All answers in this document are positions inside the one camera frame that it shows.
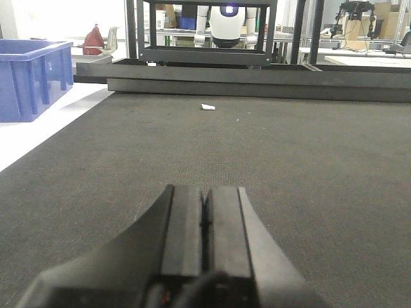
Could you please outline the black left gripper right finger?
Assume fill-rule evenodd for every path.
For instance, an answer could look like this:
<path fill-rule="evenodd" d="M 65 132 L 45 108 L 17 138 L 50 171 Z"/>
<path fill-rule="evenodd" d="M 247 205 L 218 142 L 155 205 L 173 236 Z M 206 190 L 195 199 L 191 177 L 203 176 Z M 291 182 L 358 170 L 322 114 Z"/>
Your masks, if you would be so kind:
<path fill-rule="evenodd" d="M 243 307 L 323 307 L 256 214 L 242 187 L 212 188 L 206 200 L 209 267 L 235 281 Z"/>

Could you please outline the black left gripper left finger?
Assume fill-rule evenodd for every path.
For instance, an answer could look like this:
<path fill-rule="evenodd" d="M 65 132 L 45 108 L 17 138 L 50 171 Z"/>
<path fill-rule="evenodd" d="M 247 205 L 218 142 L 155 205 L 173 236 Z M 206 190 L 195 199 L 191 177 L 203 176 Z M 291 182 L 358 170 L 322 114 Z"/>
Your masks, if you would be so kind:
<path fill-rule="evenodd" d="M 202 193 L 167 185 L 131 226 L 99 248 L 43 271 L 18 307 L 143 307 L 150 287 L 202 271 Z"/>

